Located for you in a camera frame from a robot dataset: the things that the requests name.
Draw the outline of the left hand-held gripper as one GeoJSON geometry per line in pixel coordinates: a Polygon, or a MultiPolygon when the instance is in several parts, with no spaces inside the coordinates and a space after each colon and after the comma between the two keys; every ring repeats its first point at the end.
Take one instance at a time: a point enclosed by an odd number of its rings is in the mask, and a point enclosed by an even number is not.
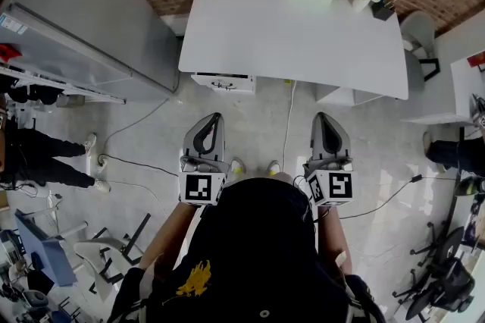
{"type": "Polygon", "coordinates": [[[197,122],[183,140],[184,156],[180,158],[178,173],[180,201],[189,205],[217,205],[230,166],[192,156],[224,158],[224,119],[213,113],[197,122]]]}

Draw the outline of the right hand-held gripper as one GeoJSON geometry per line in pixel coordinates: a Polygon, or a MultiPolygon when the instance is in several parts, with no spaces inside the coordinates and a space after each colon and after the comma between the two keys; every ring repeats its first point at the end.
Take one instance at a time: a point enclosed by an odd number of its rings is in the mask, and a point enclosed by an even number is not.
{"type": "MultiPolygon", "coordinates": [[[[317,113],[311,132],[312,157],[349,156],[349,147],[349,136],[343,127],[328,114],[317,113]]],[[[357,173],[351,158],[311,160],[303,168],[316,206],[337,207],[355,199],[357,173]]]]}

